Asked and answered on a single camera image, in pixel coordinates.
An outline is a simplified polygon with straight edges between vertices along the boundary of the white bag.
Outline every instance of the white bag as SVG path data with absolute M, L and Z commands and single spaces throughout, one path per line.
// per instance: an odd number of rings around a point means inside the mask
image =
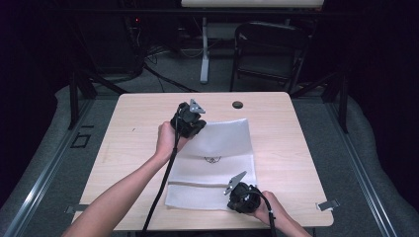
M 241 172 L 256 186 L 253 149 L 246 118 L 208 122 L 178 153 L 168 179 L 166 205 L 186 209 L 228 210 L 224 191 Z

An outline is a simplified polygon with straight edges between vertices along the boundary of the white stand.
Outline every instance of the white stand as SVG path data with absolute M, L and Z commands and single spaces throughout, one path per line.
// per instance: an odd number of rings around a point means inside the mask
M 207 18 L 203 18 L 203 65 L 201 67 L 201 83 L 207 84 L 209 82 L 209 44 L 207 36 Z

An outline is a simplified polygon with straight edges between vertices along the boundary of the gray carpet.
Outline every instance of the gray carpet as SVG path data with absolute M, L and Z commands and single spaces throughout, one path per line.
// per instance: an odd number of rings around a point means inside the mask
M 151 61 L 147 64 L 163 76 L 195 90 L 225 92 L 228 90 L 231 73 L 231 53 L 232 50 L 222 47 L 212 49 L 207 85 L 202 85 L 199 82 L 200 56 L 187 57 L 182 54 L 162 53 L 157 57 L 150 58 L 155 64 Z M 147 71 L 134 80 L 128 80 L 118 85 L 130 92 L 138 93 L 182 92 L 166 82 L 160 84 L 158 79 Z M 237 83 L 237 90 L 281 90 L 278 85 L 266 85 L 247 84 L 245 79 Z M 81 122 L 82 127 L 77 130 L 81 137 L 74 145 L 84 144 L 85 140 L 83 139 L 86 136 L 83 135 L 90 135 L 89 140 L 84 148 L 67 148 L 64 160 L 31 218 L 24 236 L 59 236 L 71 222 L 72 215 L 65 214 L 64 210 L 69 205 L 78 203 L 81 197 L 117 101 L 114 92 L 100 84 L 95 86 L 100 96 L 94 101 L 87 117 Z M 68 89 L 63 89 L 56 96 L 59 105 L 51 127 L 24 178 L 0 211 L 2 234 L 7 230 L 42 168 L 55 155 L 56 147 L 69 125 Z M 328 199 L 337 198 L 341 202 L 341 206 L 333 211 L 334 224 L 331 227 L 317 228 L 317 236 L 381 236 L 376 220 L 350 165 L 349 153 L 342 143 L 325 105 L 319 102 L 315 93 L 309 99 L 294 100 L 293 104 L 326 196 Z M 390 213 L 389 218 L 394 221 L 399 235 L 417 236 L 419 233 L 418 213 L 398 195 L 385 173 L 380 169 L 371 128 L 357 104 L 352 100 L 350 100 L 348 108 L 348 128 L 354 146 L 366 165 L 366 170 L 369 172 L 377 192 L 382 197 L 383 205 Z M 113 236 L 127 236 L 127 234 L 118 232 Z

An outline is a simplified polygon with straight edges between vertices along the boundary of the small round black object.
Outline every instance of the small round black object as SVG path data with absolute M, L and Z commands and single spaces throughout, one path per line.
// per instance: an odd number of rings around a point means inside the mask
M 235 102 L 233 102 L 233 107 L 235 109 L 241 109 L 241 108 L 243 108 L 243 103 L 241 103 L 239 101 L 235 101 Z

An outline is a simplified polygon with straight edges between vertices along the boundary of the metal bracket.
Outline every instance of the metal bracket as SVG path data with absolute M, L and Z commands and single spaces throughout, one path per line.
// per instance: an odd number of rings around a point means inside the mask
M 317 209 L 323 211 L 323 210 L 333 210 L 334 208 L 338 207 L 340 205 L 339 201 L 337 199 L 332 199 L 323 203 L 316 203 Z
M 189 104 L 189 111 L 192 113 L 198 113 L 198 114 L 205 114 L 206 111 L 198 105 L 197 102 L 195 102 L 194 99 L 191 99 L 191 103 Z
M 246 171 L 241 172 L 240 174 L 234 176 L 233 178 L 231 178 L 230 182 L 228 182 L 228 187 L 227 189 L 224 191 L 224 195 L 228 195 L 229 193 L 231 193 L 231 191 L 233 191 L 237 185 L 240 183 L 240 181 L 243 179 L 243 177 L 247 174 Z
M 70 205 L 65 209 L 66 214 L 75 214 L 77 211 L 84 211 L 89 205 L 88 204 L 75 204 Z

